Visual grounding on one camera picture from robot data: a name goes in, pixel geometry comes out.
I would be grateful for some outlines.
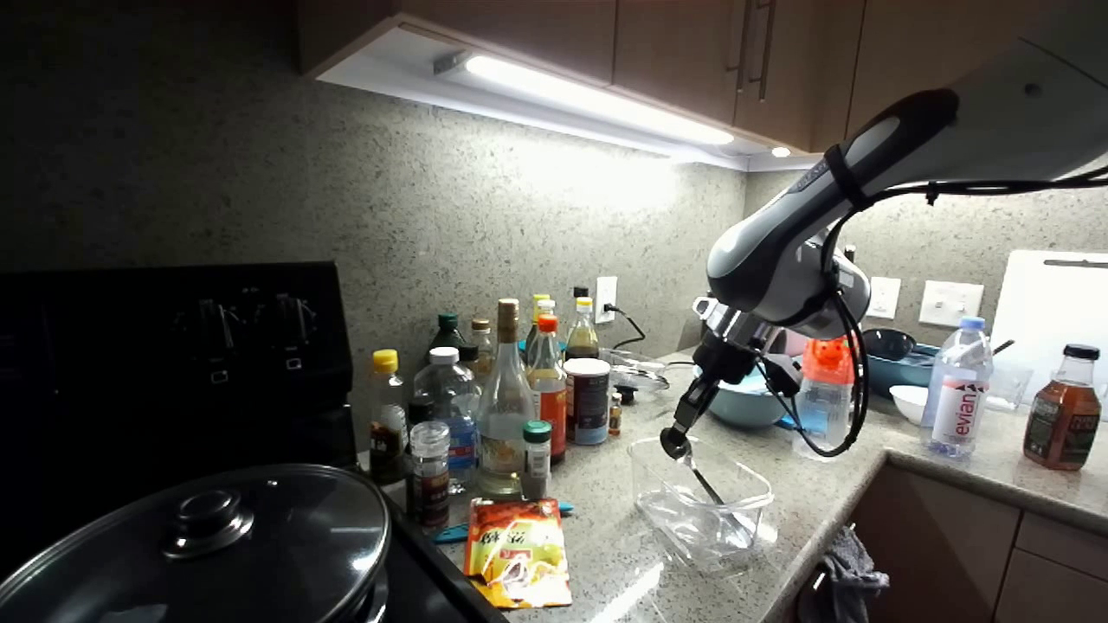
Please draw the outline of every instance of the cabinet door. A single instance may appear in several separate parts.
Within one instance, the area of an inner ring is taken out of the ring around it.
[[[1046,620],[1106,620],[1108,580],[1016,550],[996,605],[996,623],[1046,623]]]
[[[743,0],[620,0],[614,84],[731,122]]]
[[[614,79],[617,0],[406,0],[403,9],[601,84]]]
[[[999,56],[1056,0],[868,0],[848,127]]]
[[[876,620],[989,620],[1016,527],[1010,506],[882,471],[859,506],[861,544],[889,572],[889,590],[873,603]]]
[[[861,0],[748,0],[733,124],[819,153],[844,133]]]

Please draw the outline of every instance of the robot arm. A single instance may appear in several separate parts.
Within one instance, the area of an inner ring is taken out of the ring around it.
[[[1050,185],[1108,150],[1108,2],[1071,0],[1026,34],[1003,57],[950,88],[915,94],[854,139],[823,153],[791,190],[726,227],[705,259],[705,280],[724,303],[719,326],[695,353],[698,378],[662,431],[683,458],[687,428],[711,406],[718,381],[743,378],[766,326],[803,335],[848,333],[861,318],[868,280],[833,236],[844,219],[873,201],[922,190],[933,201],[954,185],[1003,192]]]

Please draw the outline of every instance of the soy sauce bottle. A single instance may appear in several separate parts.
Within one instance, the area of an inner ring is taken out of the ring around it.
[[[1094,390],[1094,364],[1101,349],[1071,343],[1064,368],[1036,395],[1026,458],[1054,471],[1079,471],[1094,451],[1101,402]]]

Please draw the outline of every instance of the clear plastic container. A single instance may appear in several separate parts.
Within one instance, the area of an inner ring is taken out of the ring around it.
[[[695,480],[687,459],[671,459],[658,435],[630,439],[634,506],[666,537],[680,561],[698,573],[726,573],[752,561],[769,531],[771,483],[724,446],[692,439],[692,465],[719,503]]]

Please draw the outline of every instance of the upper cabinet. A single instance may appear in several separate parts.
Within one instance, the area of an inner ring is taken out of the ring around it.
[[[999,56],[1056,0],[300,0],[312,72],[414,13],[593,84],[819,153]]]

